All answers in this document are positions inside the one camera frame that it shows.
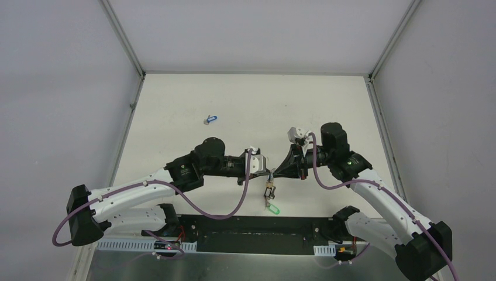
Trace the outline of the green tag key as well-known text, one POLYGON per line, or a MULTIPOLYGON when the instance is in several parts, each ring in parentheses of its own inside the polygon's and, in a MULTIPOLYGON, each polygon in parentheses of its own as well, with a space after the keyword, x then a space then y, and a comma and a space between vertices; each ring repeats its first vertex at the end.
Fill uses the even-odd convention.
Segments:
POLYGON ((279 215, 280 213, 280 209, 276 207, 274 204, 269 204, 267 206, 267 209, 269 210, 269 212, 271 212, 274 215, 279 215))

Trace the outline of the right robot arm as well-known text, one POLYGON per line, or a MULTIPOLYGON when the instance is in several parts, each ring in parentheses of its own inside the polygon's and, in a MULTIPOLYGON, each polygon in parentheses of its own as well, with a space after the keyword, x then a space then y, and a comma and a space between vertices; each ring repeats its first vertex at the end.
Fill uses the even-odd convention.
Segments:
POLYGON ((351 206, 335 214, 333 235, 341 240, 358 237, 391 257, 408 280, 431 279, 453 264, 452 230, 443 221, 432 222, 391 191, 362 155, 352 151, 347 133, 337 122, 321 126, 321 141, 312 131, 292 127, 285 160, 274 177, 304 180, 310 171, 325 190, 347 187, 366 200, 385 220, 381 224, 351 206))

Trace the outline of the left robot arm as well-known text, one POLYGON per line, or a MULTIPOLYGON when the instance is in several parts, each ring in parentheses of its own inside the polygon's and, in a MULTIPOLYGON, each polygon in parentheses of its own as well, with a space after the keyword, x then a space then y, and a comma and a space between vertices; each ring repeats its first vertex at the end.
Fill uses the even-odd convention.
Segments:
POLYGON ((260 149, 249 147, 240 156, 225 153, 224 142, 215 137, 205 139, 189 154, 176 158, 157 171, 120 186, 90 190, 81 184, 72 188, 66 206, 67 216, 52 237, 57 237, 67 224, 68 244, 84 246, 100 240, 106 233, 152 231, 171 237, 178 231, 179 222, 170 207, 139 209, 138 205, 162 197, 181 196, 198 213, 215 220, 234 216, 243 204, 250 179, 269 173, 266 158, 260 149), (204 185, 205 176, 235 177, 243 185, 240 201, 226 215, 211 215, 195 205, 186 193, 204 185))

